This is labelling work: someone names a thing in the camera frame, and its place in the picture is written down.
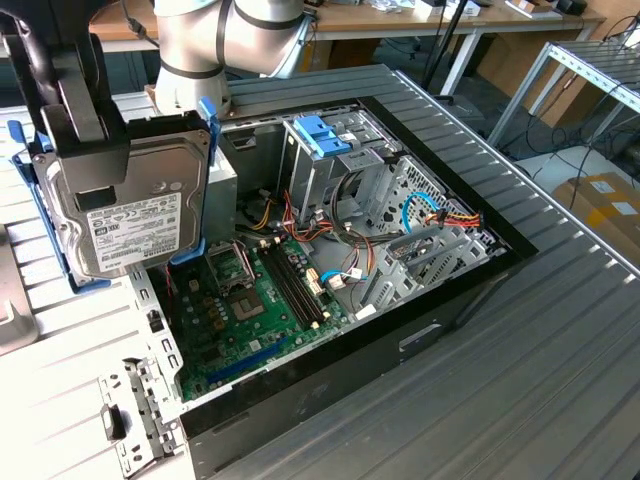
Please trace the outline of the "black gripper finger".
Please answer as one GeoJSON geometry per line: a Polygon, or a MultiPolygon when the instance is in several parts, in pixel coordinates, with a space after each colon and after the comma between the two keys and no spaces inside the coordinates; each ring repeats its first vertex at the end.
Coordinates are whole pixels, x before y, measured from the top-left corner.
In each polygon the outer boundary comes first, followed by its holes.
{"type": "Polygon", "coordinates": [[[87,211],[115,202],[126,179],[130,139],[111,97],[101,43],[86,37],[48,58],[45,47],[3,39],[38,133],[51,142],[66,191],[87,211]]]}

